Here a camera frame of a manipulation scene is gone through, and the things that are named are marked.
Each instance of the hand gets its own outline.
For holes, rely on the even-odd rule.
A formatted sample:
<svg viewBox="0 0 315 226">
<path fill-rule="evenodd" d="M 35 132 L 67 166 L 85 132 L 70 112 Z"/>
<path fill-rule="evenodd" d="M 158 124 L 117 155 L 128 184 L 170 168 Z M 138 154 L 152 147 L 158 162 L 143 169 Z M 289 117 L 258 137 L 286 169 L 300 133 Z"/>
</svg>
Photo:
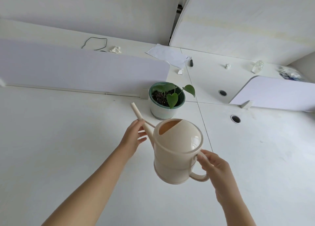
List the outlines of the hand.
<svg viewBox="0 0 315 226">
<path fill-rule="evenodd" d="M 139 144 L 144 142 L 147 138 L 143 137 L 146 136 L 146 132 L 144 131 L 142 125 L 144 124 L 145 120 L 135 120 L 128 126 L 123 138 L 120 141 L 118 147 L 124 148 L 127 151 L 128 157 L 132 157 L 136 152 Z"/>
<path fill-rule="evenodd" d="M 218 202 L 223 206 L 231 200 L 242 200 L 229 163 L 213 152 L 207 150 L 201 150 L 201 152 L 205 154 L 208 160 L 201 155 L 197 156 L 197 160 L 209 175 Z"/>
</svg>

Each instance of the soil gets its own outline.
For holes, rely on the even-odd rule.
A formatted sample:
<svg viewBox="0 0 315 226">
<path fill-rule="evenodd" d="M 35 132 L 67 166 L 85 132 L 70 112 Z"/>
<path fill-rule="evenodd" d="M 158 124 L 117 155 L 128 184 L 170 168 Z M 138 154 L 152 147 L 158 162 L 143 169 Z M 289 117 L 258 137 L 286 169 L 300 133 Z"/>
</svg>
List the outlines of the soil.
<svg viewBox="0 0 315 226">
<path fill-rule="evenodd" d="M 164 94 L 162 92 L 155 91 L 151 94 L 151 96 L 152 96 L 153 100 L 155 100 L 160 105 L 169 107 L 167 100 L 166 100 L 166 96 L 167 96 L 167 94 L 173 94 L 173 93 L 174 93 L 174 90 L 168 91 L 168 92 L 165 92 L 165 96 L 164 96 Z"/>
</svg>

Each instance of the potted plant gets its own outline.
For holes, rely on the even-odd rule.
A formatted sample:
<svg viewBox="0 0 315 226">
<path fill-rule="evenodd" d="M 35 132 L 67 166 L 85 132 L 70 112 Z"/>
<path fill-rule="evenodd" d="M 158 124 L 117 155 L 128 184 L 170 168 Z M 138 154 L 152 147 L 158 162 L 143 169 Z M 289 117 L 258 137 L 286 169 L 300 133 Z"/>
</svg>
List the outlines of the potted plant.
<svg viewBox="0 0 315 226">
<path fill-rule="evenodd" d="M 192 85 L 186 85 L 183 89 L 170 82 L 158 82 L 152 85 L 149 90 L 152 115 L 159 120 L 172 118 L 185 102 L 184 90 L 195 97 L 195 89 Z"/>
</svg>

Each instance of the watering can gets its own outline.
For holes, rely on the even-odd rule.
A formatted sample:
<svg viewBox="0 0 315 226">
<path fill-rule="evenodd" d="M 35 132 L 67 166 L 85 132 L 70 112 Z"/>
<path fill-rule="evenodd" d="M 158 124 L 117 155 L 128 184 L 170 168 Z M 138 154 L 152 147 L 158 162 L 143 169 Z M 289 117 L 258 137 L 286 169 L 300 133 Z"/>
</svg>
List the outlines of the watering can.
<svg viewBox="0 0 315 226">
<path fill-rule="evenodd" d="M 131 108 L 139 120 L 142 115 L 134 103 Z M 209 176 L 192 172 L 197 155 L 207 158 L 200 150 L 203 135 L 193 123 L 183 119 L 167 119 L 156 126 L 143 124 L 154 149 L 154 169 L 161 180 L 169 184 L 182 184 L 189 178 L 207 181 Z"/>
</svg>

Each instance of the heart-shaped leaf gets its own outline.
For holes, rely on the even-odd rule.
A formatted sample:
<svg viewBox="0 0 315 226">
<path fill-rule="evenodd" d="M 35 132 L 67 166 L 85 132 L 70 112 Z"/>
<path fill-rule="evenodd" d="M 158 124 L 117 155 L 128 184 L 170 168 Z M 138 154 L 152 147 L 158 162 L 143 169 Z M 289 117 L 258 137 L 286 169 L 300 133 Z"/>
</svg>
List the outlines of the heart-shaped leaf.
<svg viewBox="0 0 315 226">
<path fill-rule="evenodd" d="M 168 92 L 170 90 L 174 90 L 175 88 L 177 88 L 177 86 L 175 86 L 173 83 L 166 83 L 164 85 L 165 92 Z"/>
<path fill-rule="evenodd" d="M 195 97 L 195 89 L 192 85 L 186 85 L 183 89 Z"/>
<path fill-rule="evenodd" d="M 152 91 L 165 92 L 164 85 L 157 85 L 152 88 Z"/>
<path fill-rule="evenodd" d="M 178 101 L 178 94 L 177 93 L 167 94 L 166 100 L 170 109 L 172 109 Z"/>
</svg>

